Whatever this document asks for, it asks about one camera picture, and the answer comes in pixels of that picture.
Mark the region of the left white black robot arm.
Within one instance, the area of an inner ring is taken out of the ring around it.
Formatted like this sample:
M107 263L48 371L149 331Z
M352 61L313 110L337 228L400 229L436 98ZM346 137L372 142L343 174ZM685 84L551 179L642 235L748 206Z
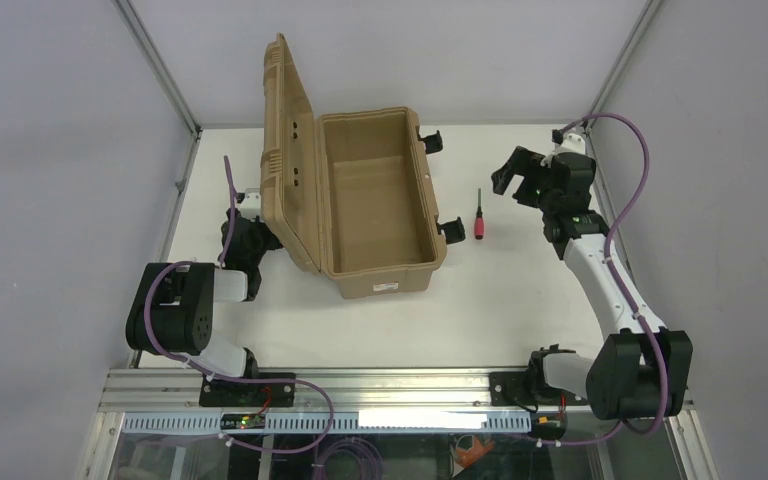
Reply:
M218 264L146 265L125 324L128 346L181 362L214 378L260 377L254 354L213 331L214 306L253 301L260 263L282 248L258 214L227 211Z

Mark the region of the red handled screwdriver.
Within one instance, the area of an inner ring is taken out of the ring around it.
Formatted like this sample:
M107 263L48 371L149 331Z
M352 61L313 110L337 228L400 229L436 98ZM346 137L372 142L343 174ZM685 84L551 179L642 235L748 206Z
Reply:
M482 208L482 189L477 189L476 213L473 226L473 235L476 240L482 240L485 235L485 223Z

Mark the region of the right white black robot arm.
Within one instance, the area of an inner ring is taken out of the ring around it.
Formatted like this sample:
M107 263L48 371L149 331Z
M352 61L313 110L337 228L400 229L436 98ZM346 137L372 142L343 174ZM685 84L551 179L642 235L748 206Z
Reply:
M547 242L579 282L604 337L594 358L557 345L533 352L524 387L533 399L578 395L600 420L676 416L693 345L645 307L618 261L607 222L590 206L596 170L583 153L559 148L543 155L518 146L491 176L497 195L521 177L514 200L541 212Z

